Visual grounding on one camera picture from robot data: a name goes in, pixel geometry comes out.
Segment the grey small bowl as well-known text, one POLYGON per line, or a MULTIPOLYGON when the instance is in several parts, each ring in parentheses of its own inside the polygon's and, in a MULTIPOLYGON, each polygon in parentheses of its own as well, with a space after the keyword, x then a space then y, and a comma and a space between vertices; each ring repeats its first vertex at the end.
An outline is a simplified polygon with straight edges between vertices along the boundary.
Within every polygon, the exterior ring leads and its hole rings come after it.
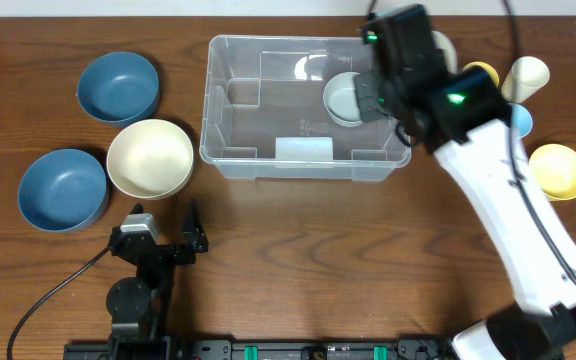
POLYGON ((358 72, 344 72, 332 77, 324 87, 323 103, 331 119, 343 127, 363 124, 355 96, 354 78, 358 72))

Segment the yellow cup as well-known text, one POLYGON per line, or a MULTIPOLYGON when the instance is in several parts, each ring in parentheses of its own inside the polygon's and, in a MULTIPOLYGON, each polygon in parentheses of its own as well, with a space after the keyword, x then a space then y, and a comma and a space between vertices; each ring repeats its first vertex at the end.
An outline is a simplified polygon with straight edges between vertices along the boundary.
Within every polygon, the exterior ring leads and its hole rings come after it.
POLYGON ((475 68, 475 67, 483 69, 488 74, 488 76, 491 78, 494 85, 496 87, 499 86, 499 83, 500 83, 499 75, 498 75, 497 71, 495 70, 495 68, 492 67, 488 63, 480 62, 480 61, 470 62, 463 67, 463 70, 466 71, 466 70, 469 70, 469 69, 475 68))

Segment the white small bowl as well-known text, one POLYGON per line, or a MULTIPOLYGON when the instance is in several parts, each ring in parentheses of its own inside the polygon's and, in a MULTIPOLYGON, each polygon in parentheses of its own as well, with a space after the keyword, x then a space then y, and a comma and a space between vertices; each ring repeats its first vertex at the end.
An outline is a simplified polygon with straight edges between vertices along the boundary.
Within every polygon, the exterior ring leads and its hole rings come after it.
POLYGON ((432 36, 436 47, 443 52, 447 70, 456 74, 458 70, 457 53, 450 39, 443 33, 433 30, 432 36))

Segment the light blue cup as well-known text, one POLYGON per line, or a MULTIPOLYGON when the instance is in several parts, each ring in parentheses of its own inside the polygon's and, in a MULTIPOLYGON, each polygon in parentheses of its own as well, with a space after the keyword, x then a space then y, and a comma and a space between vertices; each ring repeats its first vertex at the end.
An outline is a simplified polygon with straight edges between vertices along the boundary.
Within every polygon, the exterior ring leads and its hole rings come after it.
POLYGON ((526 137, 533 129, 533 117, 521 104, 512 105, 512 122, 521 138, 526 137))

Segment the yellow small bowl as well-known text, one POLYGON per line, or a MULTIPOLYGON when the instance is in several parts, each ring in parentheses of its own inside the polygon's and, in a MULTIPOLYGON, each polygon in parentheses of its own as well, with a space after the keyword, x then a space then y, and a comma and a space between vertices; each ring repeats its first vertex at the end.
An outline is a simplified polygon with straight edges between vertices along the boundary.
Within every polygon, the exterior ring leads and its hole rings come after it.
POLYGON ((550 201, 576 198, 576 151, 561 144, 546 144, 532 153, 529 166, 550 201))

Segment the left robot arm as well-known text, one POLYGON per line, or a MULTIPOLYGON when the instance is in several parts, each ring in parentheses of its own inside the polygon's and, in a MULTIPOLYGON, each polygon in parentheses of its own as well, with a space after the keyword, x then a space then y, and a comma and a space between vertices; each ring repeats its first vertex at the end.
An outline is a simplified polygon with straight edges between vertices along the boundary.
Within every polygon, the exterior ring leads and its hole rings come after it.
POLYGON ((160 244, 159 234, 154 216, 141 204, 112 229, 110 253, 136 267, 136 275, 119 280, 106 297, 113 339, 146 341, 162 336, 175 268, 194 264, 198 253, 208 251, 195 202, 188 206, 179 242, 160 244))

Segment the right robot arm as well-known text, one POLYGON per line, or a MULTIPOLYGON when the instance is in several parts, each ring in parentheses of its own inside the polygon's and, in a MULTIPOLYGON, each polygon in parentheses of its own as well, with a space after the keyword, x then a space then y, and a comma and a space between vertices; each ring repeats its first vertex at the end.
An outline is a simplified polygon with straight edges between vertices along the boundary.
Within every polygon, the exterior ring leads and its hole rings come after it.
POLYGON ((512 107, 479 67, 451 73, 424 6, 369 13, 373 51, 356 76, 360 117, 395 118, 464 192, 509 277, 515 302, 454 335, 455 359, 559 359, 576 340, 576 244, 529 168, 512 107))

